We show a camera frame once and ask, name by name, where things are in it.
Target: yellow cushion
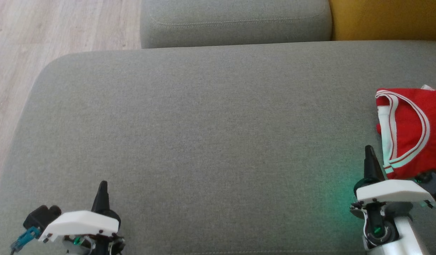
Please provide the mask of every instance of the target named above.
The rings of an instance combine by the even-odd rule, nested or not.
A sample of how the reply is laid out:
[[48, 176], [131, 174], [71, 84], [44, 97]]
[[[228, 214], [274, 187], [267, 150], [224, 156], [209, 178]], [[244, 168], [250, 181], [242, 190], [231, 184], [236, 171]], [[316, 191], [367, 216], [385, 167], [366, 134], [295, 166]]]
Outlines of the yellow cushion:
[[436, 0], [329, 0], [333, 40], [436, 40]]

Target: wooden floor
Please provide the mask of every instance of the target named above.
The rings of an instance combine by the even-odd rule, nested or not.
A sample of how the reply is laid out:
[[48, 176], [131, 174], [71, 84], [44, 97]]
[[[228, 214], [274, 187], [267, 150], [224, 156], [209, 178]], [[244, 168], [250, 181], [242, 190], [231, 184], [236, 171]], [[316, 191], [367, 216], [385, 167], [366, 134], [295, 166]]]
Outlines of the wooden floor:
[[0, 174], [35, 78], [69, 53], [140, 49], [141, 0], [0, 0]]

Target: cable connector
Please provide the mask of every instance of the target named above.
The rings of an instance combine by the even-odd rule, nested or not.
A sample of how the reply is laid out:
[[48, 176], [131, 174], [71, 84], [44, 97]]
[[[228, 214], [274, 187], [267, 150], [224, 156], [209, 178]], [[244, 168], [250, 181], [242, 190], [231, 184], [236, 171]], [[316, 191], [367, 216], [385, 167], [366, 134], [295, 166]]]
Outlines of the cable connector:
[[28, 244], [33, 239], [38, 239], [41, 236], [41, 232], [36, 227], [29, 228], [26, 232], [18, 237], [18, 239], [10, 245], [12, 253], [19, 252], [24, 245]]
[[432, 195], [436, 202], [436, 170], [422, 172], [415, 177], [416, 183]]

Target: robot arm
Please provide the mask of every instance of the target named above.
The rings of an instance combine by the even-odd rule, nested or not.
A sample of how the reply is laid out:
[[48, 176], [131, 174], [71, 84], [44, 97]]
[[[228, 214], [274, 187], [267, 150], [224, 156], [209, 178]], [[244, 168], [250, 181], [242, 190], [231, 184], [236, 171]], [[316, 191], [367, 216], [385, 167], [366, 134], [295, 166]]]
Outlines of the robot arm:
[[33, 239], [54, 242], [62, 237], [69, 255], [117, 255], [125, 240], [117, 235], [119, 216], [109, 208], [108, 184], [102, 181], [91, 211], [81, 210], [61, 213], [56, 205], [46, 205], [31, 212], [23, 223], [27, 231], [11, 248], [11, 254], [19, 252]]
[[436, 171], [413, 181], [386, 180], [371, 146], [366, 147], [364, 178], [354, 187], [351, 212], [364, 219], [363, 243], [369, 255], [428, 255], [412, 228], [412, 202], [436, 206]]

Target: stitched seam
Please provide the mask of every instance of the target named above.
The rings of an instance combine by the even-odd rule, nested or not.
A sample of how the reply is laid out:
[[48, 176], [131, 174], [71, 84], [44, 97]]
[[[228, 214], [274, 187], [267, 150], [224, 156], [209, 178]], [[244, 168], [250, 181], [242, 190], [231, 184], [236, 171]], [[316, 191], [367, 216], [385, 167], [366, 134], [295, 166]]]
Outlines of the stitched seam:
[[191, 27], [221, 27], [221, 26], [235, 26], [235, 25], [244, 25], [244, 24], [255, 24], [255, 23], [290, 23], [295, 22], [296, 20], [291, 21], [253, 21], [253, 22], [245, 22], [245, 23], [225, 23], [225, 24], [209, 24], [209, 25], [191, 25], [191, 26], [169, 26], [169, 25], [160, 25], [160, 24], [154, 24], [158, 27], [167, 27], [167, 28], [191, 28]]
[[245, 250], [245, 251], [220, 251], [220, 252], [198, 252], [166, 255], [221, 255], [221, 254], [248, 254], [248, 253], [329, 253], [329, 252], [361, 252], [360, 250]]
[[271, 18], [271, 19], [241, 19], [239, 21], [209, 21], [209, 22], [197, 22], [197, 23], [163, 23], [160, 21], [157, 21], [153, 16], [152, 13], [150, 12], [150, 6], [148, 6], [148, 16], [150, 17], [150, 19], [157, 24], [158, 26], [164, 26], [164, 27], [168, 27], [168, 26], [173, 26], [173, 27], [191, 27], [191, 26], [196, 26], [196, 25], [203, 25], [203, 26], [213, 26], [213, 25], [224, 25], [224, 24], [245, 24], [245, 23], [262, 23], [262, 22], [292, 22], [292, 21], [299, 21], [299, 20], [303, 20], [303, 19], [312, 19], [318, 16], [321, 16], [326, 10], [326, 5], [323, 5], [323, 10], [312, 17], [307, 17], [307, 18], [299, 18], [299, 19], [291, 19], [291, 18]]

